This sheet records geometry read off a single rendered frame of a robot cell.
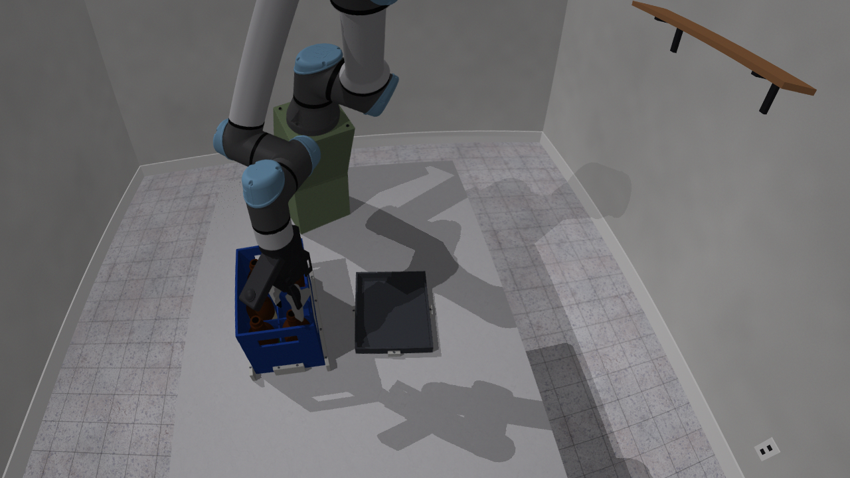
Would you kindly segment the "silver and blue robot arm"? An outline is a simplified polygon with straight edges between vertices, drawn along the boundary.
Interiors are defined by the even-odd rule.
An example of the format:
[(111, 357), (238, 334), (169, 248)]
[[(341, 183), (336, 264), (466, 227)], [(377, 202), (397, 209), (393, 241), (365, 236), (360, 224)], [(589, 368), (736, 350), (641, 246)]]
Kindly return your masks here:
[[(230, 118), (216, 128), (213, 146), (247, 166), (243, 196), (259, 247), (277, 250), (294, 237), (288, 202), (321, 160), (321, 149), (309, 136), (337, 126), (338, 105), (371, 117), (388, 105), (400, 78), (390, 73), (386, 61), (383, 64), (386, 8), (397, 1), (330, 0), (340, 13), (343, 53), (339, 46), (321, 43), (296, 56), (294, 97), (286, 121), (301, 135), (288, 141), (263, 127), (299, 0), (257, 0)], [(284, 258), (261, 253), (239, 300), (260, 311), (284, 263)]]

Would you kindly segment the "brown bottle with blue label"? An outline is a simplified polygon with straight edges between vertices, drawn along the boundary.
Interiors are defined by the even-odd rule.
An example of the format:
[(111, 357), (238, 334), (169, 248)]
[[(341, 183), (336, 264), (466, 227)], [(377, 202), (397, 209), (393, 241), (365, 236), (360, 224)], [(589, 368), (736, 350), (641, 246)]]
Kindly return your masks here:
[[(296, 319), (294, 312), (290, 309), (286, 313), (286, 320), (285, 320), (285, 323), (284, 323), (282, 328), (284, 329), (284, 327), (295, 327), (295, 326), (298, 326), (298, 325), (309, 325), (309, 324), (310, 323), (306, 318), (303, 318), (303, 321)], [(284, 338), (284, 339), (286, 340), (286, 342), (298, 340), (297, 336), (292, 336), (292, 337)]]

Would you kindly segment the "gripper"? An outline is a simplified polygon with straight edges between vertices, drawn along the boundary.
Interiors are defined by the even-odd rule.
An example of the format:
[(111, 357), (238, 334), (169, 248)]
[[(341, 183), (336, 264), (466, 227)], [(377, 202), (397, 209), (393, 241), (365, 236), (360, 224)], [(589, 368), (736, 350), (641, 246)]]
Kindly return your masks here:
[[(287, 291), (288, 295), (286, 295), (285, 297), (292, 307), (292, 311), (294, 312), (295, 318), (300, 321), (303, 321), (303, 306), (309, 299), (311, 292), (308, 287), (306, 289), (300, 289), (299, 285), (295, 283), (304, 274), (305, 276), (309, 275), (309, 273), (313, 269), (311, 266), (311, 258), (309, 252), (303, 249), (303, 247), (301, 246), (301, 236), (299, 232), (299, 227), (292, 227), (294, 228), (294, 237), (292, 237), (292, 241), (288, 243), (286, 247), (277, 250), (267, 250), (259, 246), (258, 247), (261, 253), (263, 253), (264, 255), (270, 257), (279, 256), (281, 258), (284, 258), (284, 260), (286, 261), (283, 264), (282, 269), (280, 269), (280, 272), (268, 294), (270, 294), (270, 297), (272, 297), (274, 305), (281, 307), (282, 302), (280, 302), (279, 298), (280, 291)], [(307, 260), (309, 260), (309, 264), (307, 264)]]

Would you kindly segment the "blue crate with dividers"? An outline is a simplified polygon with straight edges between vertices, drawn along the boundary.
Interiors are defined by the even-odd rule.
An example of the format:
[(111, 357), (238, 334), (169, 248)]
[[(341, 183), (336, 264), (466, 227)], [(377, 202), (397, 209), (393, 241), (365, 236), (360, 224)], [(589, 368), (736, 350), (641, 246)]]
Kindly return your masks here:
[[(268, 297), (272, 300), (278, 319), (270, 319), (264, 322), (271, 324), (274, 329), (248, 332), (251, 329), (251, 319), (247, 315), (245, 303), (239, 300), (239, 296), (247, 282), (247, 275), (251, 272), (249, 264), (255, 256), (260, 254), (261, 251), (257, 249), (238, 258), (236, 261), (236, 339), (240, 346), (242, 346), (247, 359), (251, 362), (253, 370), (255, 373), (267, 373), (273, 372), (273, 366), (299, 363), (303, 363), (305, 367), (325, 365), (320, 342), (321, 335), (319, 335), (319, 329), (316, 323), (315, 306), (312, 303), (313, 292), (309, 275), (305, 276), (304, 274), (305, 287), (301, 287), (301, 289), (309, 287), (311, 292), (309, 299), (303, 306), (303, 316), (309, 321), (309, 325), (282, 328), (286, 320), (286, 313), (292, 307), (285, 297), (288, 295), (288, 292), (284, 293), (284, 291), (281, 291), (280, 302), (282, 302), (282, 307), (274, 305), (272, 297), (268, 294)], [(308, 282), (309, 285), (307, 284)], [(298, 340), (286, 342), (284, 339), (292, 336), (297, 336)], [(258, 342), (258, 340), (278, 338), (280, 344), (259, 345)]]

